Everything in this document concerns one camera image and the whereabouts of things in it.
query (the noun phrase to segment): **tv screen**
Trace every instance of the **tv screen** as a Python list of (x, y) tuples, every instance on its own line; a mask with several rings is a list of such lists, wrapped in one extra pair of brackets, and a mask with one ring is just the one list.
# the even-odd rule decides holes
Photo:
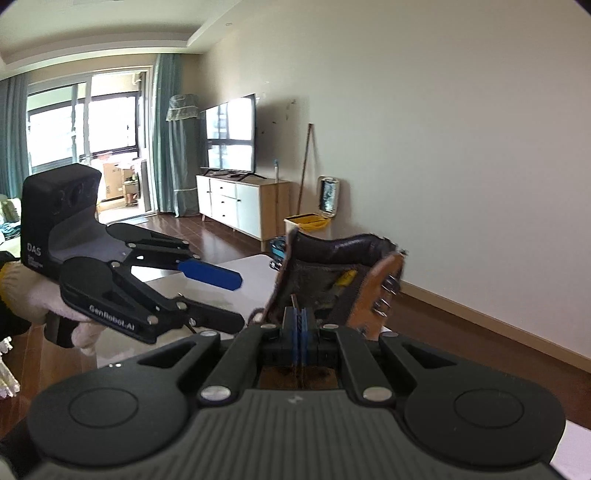
[(254, 172), (255, 95), (205, 110), (208, 167)]

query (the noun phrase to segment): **dark wood floor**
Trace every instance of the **dark wood floor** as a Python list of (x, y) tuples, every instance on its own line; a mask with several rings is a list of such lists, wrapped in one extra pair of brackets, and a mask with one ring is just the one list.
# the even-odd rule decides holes
[[(201, 217), (176, 219), (159, 215), (149, 217), (141, 226), (188, 240), (191, 249), (211, 263), (260, 253), (257, 240), (213, 220), (202, 221)], [(388, 326), (455, 355), (543, 385), (562, 402), (569, 420), (591, 428), (591, 374), (405, 295), (395, 303), (395, 314)], [(76, 373), (73, 370), (90, 368), (88, 358), (50, 344), (38, 330), (16, 338), (15, 349), (6, 361), (21, 381), (23, 395), (19, 400), (0, 402), (0, 436), (26, 414), (29, 400), (38, 390)], [(55, 368), (40, 373), (40, 361)]]

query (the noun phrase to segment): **brown leather shoe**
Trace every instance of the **brown leather shoe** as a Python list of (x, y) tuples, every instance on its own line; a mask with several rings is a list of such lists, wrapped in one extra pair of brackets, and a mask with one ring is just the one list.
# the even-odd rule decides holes
[(377, 340), (403, 267), (404, 253), (386, 238), (366, 233), (321, 240), (293, 230), (262, 321), (279, 325), (295, 294), (297, 307), (312, 309), (320, 325), (347, 325)]

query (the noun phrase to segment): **baseboard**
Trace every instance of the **baseboard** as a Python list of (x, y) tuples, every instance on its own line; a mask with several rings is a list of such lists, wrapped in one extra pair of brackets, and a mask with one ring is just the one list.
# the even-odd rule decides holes
[(585, 370), (591, 373), (591, 358), (587, 358), (580, 353), (568, 350), (556, 343), (552, 343), (542, 337), (538, 337), (533, 333), (526, 332), (520, 328), (509, 325), (493, 317), (489, 317), (484, 313), (472, 310), (469, 307), (456, 303), (453, 300), (446, 299), (435, 293), (432, 293), (422, 288), (411, 285), (410, 283), (402, 282), (402, 292), (417, 300), (421, 300), (429, 305), (433, 305), (445, 312), (453, 313), (454, 315), (476, 323), (481, 327), (491, 330), (499, 335), (505, 336), (516, 342), (527, 345), (531, 348), (550, 355), (558, 360), (561, 360), (574, 367)]

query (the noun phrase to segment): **tv cabinet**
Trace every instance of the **tv cabinet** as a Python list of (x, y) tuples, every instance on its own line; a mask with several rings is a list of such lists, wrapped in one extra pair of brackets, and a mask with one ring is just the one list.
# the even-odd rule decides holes
[(250, 176), (243, 180), (197, 175), (199, 213), (261, 242), (285, 233), (283, 219), (290, 215), (288, 181)]

